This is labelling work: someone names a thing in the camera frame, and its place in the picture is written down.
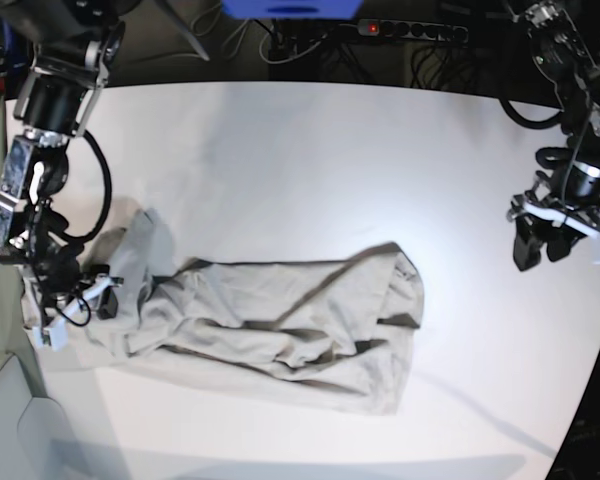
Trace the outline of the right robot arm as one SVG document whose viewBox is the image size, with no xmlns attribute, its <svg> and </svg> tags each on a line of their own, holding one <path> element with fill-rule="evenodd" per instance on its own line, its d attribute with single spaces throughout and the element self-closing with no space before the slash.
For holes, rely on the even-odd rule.
<svg viewBox="0 0 600 480">
<path fill-rule="evenodd" d="M 0 264 L 16 267 L 32 310 L 25 327 L 37 348 L 62 349 L 70 327 L 96 313 L 112 317 L 120 280 L 105 265 L 83 269 L 79 256 L 102 230 L 112 177 L 87 121 L 108 85 L 125 32 L 127 1 L 0 1 L 0 104 L 16 101 L 22 130 L 0 177 Z M 103 179 L 99 216 L 73 235 L 52 202 L 69 175 L 69 144 L 91 148 Z"/>
</svg>

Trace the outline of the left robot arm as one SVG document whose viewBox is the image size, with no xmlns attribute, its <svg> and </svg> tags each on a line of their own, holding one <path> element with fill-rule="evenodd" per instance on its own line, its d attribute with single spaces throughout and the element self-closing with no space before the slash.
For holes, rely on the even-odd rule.
<svg viewBox="0 0 600 480">
<path fill-rule="evenodd" d="M 513 262 L 519 271 L 542 258 L 558 262 L 577 243 L 596 244 L 600 264 L 600 1 L 509 1 L 512 30 L 498 72 L 498 100 L 529 130 L 557 127 L 562 146 L 542 147 L 530 189 L 512 197 Z M 546 120 L 522 116 L 507 97 L 505 79 L 520 39 L 533 64 L 554 88 L 558 111 Z"/>
</svg>

